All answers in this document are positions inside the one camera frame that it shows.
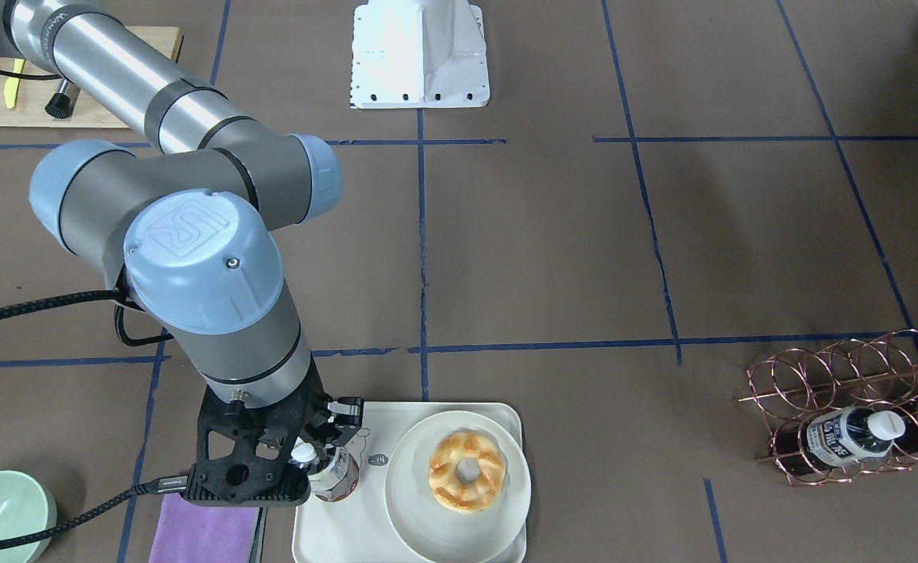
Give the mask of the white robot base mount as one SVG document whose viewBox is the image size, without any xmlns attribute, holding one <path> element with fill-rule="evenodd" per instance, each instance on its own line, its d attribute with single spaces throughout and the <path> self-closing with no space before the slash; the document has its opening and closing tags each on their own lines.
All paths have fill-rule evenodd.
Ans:
<svg viewBox="0 0 918 563">
<path fill-rule="evenodd" d="M 352 108 L 488 106 L 483 14 L 468 1 L 366 2 L 351 48 Z"/>
</svg>

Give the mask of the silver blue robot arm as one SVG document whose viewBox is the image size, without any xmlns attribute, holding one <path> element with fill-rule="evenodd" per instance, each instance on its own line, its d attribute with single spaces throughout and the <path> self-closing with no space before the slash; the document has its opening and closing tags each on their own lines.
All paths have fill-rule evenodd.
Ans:
<svg viewBox="0 0 918 563">
<path fill-rule="evenodd" d="M 38 164 L 29 200 L 106 295 L 154 317 L 204 378 L 181 495 L 294 506 L 352 494 L 364 402 L 325 393 L 272 236 L 336 206 L 331 147 L 270 132 L 99 1 L 0 1 L 0 56 L 80 87 L 160 153 L 74 140 Z"/>
</svg>

